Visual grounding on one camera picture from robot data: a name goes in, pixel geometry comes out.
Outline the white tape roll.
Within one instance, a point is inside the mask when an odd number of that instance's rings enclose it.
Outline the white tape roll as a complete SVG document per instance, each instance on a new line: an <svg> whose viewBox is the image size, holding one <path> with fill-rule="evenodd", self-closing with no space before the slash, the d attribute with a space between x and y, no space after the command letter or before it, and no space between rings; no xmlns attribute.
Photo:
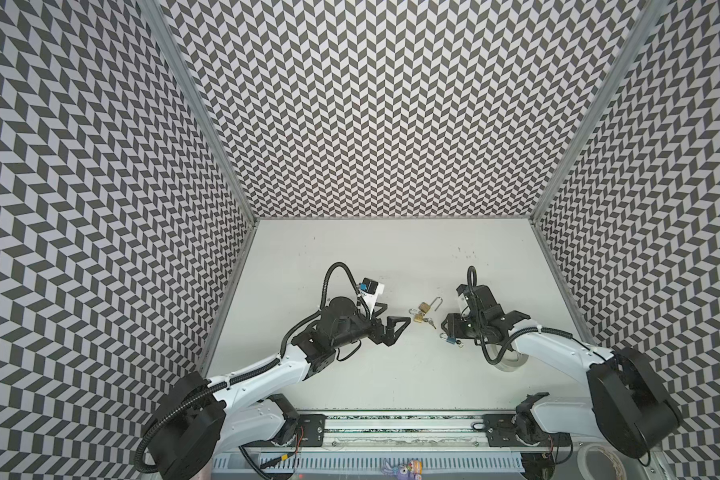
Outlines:
<svg viewBox="0 0 720 480"><path fill-rule="evenodd" d="M624 462L616 451L602 443L587 443L576 454L576 465L584 480L627 480Z"/></svg>

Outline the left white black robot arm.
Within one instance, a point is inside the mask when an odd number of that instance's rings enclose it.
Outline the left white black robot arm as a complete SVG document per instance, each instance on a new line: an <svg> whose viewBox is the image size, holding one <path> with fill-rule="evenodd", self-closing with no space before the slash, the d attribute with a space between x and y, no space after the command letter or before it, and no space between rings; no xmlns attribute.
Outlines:
<svg viewBox="0 0 720 480"><path fill-rule="evenodd" d="M137 472L163 479L191 479L219 445L286 444L298 436L299 413L282 390L343 361L339 351L363 340L394 345L408 317L382 319L381 283L355 280L343 262L324 275L318 309L293 325L278 351L247 367L211 378L193 371L161 397L146 421L131 463Z"/></svg>

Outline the purple toy figure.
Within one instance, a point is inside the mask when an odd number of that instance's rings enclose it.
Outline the purple toy figure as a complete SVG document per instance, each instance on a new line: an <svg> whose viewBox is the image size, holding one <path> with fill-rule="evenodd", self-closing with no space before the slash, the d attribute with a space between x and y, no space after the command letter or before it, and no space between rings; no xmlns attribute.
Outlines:
<svg viewBox="0 0 720 480"><path fill-rule="evenodd" d="M420 460L414 459L392 465L388 460L385 460L382 466L382 473L394 477L396 480L422 480L423 463Z"/></svg>

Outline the brass padlock with keys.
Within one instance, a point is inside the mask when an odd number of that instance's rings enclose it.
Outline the brass padlock with keys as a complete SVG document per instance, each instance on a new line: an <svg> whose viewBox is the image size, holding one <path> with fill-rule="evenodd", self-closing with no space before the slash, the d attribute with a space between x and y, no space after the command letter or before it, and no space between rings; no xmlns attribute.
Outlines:
<svg viewBox="0 0 720 480"><path fill-rule="evenodd" d="M418 307L410 309L409 314L413 316L414 322L427 324L435 328L435 322L431 315L438 311L442 303L443 298L437 296L431 302L421 302Z"/></svg>

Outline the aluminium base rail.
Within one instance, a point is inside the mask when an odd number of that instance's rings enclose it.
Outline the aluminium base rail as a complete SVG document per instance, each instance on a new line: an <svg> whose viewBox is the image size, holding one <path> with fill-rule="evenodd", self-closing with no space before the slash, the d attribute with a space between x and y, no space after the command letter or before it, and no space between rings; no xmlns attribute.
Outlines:
<svg viewBox="0 0 720 480"><path fill-rule="evenodd" d="M640 458L675 430L658 408L629 410L585 399L530 397L512 410L299 411L264 400L227 417L216 452L240 446L293 448L539 450L556 442L604 442Z"/></svg>

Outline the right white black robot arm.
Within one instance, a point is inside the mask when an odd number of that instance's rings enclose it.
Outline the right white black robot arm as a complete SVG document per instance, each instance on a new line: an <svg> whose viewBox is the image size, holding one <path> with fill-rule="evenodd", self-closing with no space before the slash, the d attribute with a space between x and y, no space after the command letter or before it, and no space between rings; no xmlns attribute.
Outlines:
<svg viewBox="0 0 720 480"><path fill-rule="evenodd" d="M523 312L505 311L473 266L457 295L461 312L441 324L447 338L473 342L489 365L505 373L536 359L587 389L574 396L528 395L509 422L518 442L534 446L557 435L580 436L641 459L682 426L678 403L642 352L595 346Z"/></svg>

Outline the clear tape roll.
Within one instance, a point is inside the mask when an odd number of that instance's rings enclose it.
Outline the clear tape roll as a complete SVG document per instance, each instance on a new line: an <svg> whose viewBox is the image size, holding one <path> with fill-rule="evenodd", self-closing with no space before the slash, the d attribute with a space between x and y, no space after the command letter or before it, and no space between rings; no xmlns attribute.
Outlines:
<svg viewBox="0 0 720 480"><path fill-rule="evenodd" d="M492 358L497 358L500 353L500 346L488 344L487 351ZM528 355L507 349L501 360L494 364L494 367L502 372L514 372L523 367L529 359Z"/></svg>

